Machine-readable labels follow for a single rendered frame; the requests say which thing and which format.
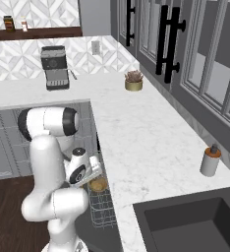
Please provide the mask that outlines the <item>grey base cupboards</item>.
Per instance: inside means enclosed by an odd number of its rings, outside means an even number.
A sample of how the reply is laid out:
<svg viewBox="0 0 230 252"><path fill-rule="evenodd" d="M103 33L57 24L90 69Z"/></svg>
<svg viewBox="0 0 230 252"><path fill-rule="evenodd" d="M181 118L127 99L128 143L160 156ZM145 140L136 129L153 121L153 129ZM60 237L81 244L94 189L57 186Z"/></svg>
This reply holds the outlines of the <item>grey base cupboards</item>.
<svg viewBox="0 0 230 252"><path fill-rule="evenodd" d="M80 116L80 126L74 142L65 152L70 159L72 149L82 147L90 156L97 153L96 129L89 101L65 103ZM18 116L24 108L0 110L0 179L32 175L29 163L29 142L18 128Z"/></svg>

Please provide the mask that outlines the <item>black and steel coffee machine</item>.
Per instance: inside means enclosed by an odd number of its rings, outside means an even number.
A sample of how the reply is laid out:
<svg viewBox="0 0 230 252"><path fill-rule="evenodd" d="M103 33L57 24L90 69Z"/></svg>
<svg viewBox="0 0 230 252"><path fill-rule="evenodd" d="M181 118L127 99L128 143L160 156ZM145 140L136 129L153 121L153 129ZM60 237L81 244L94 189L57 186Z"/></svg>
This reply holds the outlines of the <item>black and steel coffee machine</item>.
<svg viewBox="0 0 230 252"><path fill-rule="evenodd" d="M40 58L45 73L46 88L49 91L67 90L70 87L70 69L67 65L65 46L43 46Z"/></svg>

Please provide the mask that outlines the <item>dark grey sink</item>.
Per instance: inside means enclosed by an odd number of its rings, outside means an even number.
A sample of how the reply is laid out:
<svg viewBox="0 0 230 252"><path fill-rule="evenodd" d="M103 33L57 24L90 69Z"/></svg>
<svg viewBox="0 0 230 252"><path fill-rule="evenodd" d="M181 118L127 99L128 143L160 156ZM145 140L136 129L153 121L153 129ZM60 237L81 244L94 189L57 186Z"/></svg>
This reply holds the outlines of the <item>dark grey sink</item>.
<svg viewBox="0 0 230 252"><path fill-rule="evenodd" d="M147 252L230 252L230 187L134 204Z"/></svg>

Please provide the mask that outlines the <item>brown round bowl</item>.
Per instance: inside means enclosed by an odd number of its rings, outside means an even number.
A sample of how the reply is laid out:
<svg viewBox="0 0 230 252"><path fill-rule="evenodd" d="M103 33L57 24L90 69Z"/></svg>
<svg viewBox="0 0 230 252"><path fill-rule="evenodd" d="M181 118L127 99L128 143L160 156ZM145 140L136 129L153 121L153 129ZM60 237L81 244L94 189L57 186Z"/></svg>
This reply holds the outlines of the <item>brown round bowl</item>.
<svg viewBox="0 0 230 252"><path fill-rule="evenodd" d="M89 187L93 192L103 192L107 188L107 181L104 177L99 177L91 180Z"/></svg>

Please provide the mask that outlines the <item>dark wooden wall shelf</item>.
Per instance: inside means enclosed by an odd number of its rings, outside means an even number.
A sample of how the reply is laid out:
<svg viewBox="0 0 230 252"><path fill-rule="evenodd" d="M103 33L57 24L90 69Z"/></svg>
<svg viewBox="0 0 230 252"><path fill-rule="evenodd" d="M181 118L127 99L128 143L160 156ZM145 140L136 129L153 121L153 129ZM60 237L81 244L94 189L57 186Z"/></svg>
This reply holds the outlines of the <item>dark wooden wall shelf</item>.
<svg viewBox="0 0 230 252"><path fill-rule="evenodd" d="M39 28L29 29L27 31L0 30L1 40L24 40L24 39L44 39L44 38L61 38L61 37L80 37L83 35L80 27L63 27L63 28Z"/></svg>

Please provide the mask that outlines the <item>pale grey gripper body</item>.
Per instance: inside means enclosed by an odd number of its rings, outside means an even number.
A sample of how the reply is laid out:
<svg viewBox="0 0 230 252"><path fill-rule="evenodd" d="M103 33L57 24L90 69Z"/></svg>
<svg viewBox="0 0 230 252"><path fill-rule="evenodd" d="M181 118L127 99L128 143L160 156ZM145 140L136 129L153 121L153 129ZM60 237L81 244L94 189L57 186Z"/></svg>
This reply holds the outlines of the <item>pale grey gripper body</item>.
<svg viewBox="0 0 230 252"><path fill-rule="evenodd" d="M77 187L81 187L84 184L90 182L92 179L96 178L102 173L101 163L97 156L92 156L87 159L85 163L86 174L85 176L76 184Z"/></svg>

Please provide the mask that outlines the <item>grey glass cupboard door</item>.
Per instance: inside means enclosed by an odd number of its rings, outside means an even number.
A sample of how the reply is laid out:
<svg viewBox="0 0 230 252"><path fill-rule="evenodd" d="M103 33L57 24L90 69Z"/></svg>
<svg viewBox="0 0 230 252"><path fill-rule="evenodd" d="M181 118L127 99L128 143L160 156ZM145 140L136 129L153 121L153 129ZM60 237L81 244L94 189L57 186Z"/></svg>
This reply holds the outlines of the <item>grey glass cupboard door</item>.
<svg viewBox="0 0 230 252"><path fill-rule="evenodd" d="M111 35L120 42L133 56L137 55L139 0L132 0L132 6L136 7L135 14L131 18L131 33L135 38L130 40L130 46L126 46L126 5L127 0L110 0Z"/></svg>
<svg viewBox="0 0 230 252"><path fill-rule="evenodd" d="M230 0L190 0L188 44L180 89L205 120L230 128Z"/></svg>
<svg viewBox="0 0 230 252"><path fill-rule="evenodd" d="M180 7L180 18L179 22L183 20L186 21L186 18L183 15L185 0L141 0L140 1L140 14L141 18L139 19L139 42L138 42L138 51L137 57L140 62L140 65L144 67L154 80L159 82L165 89L170 89L173 79L181 71L181 61L178 59L178 46L179 42L184 40L185 35L187 34L186 30L184 32L178 31L176 39L176 49L174 55L173 63L180 63L180 70L178 73L175 71L172 72L172 79L170 84L164 82L165 69L166 69L166 56L168 50L168 41L170 34L170 26L166 27L165 35L165 46L164 46L164 58L165 62L162 64L162 74L156 75L156 58L157 58L157 49L158 49L158 36L159 36L159 25L160 25L160 15L161 7L163 5L168 6L168 20L172 16L172 8Z"/></svg>

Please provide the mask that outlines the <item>white wall outlet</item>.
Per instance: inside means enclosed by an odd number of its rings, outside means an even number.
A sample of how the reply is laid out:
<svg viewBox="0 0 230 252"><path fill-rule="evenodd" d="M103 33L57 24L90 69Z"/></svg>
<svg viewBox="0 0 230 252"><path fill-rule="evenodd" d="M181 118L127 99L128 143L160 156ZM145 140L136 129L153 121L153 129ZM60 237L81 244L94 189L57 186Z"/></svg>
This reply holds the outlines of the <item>white wall outlet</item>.
<svg viewBox="0 0 230 252"><path fill-rule="evenodd" d="M98 40L93 41L91 43L91 50L93 55L99 55L100 54L100 42Z"/></svg>

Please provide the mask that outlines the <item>potted plant in gold pot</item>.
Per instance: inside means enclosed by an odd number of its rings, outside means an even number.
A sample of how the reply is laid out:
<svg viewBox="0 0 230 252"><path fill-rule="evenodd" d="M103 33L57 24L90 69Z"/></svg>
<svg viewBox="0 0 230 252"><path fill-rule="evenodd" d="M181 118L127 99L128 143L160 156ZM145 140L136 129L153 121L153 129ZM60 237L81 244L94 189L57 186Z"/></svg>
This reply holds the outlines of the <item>potted plant in gold pot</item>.
<svg viewBox="0 0 230 252"><path fill-rule="evenodd" d="M143 88L144 75L139 71L129 71L125 75L125 89L131 92L138 92Z"/></svg>

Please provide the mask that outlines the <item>brown jar with dark lid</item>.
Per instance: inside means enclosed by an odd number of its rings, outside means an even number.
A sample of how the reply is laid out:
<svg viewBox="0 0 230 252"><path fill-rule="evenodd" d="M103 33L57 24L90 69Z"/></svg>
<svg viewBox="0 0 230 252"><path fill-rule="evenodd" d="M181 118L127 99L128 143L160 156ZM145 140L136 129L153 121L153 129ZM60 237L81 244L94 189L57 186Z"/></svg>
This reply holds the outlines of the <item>brown jar with dark lid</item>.
<svg viewBox="0 0 230 252"><path fill-rule="evenodd" d="M11 16L5 16L3 21L7 32L13 32L15 30L14 20Z"/></svg>

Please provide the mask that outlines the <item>white soap dispenser, brown top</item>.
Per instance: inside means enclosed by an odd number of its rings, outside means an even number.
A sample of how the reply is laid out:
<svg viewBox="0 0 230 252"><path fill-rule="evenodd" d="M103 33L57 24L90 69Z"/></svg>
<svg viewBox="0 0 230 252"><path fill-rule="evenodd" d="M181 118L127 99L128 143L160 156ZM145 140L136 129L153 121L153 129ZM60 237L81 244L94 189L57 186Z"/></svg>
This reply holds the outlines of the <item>white soap dispenser, brown top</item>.
<svg viewBox="0 0 230 252"><path fill-rule="evenodd" d="M213 176L219 164L220 157L221 151L216 144L206 148L201 161L201 174L206 177Z"/></svg>

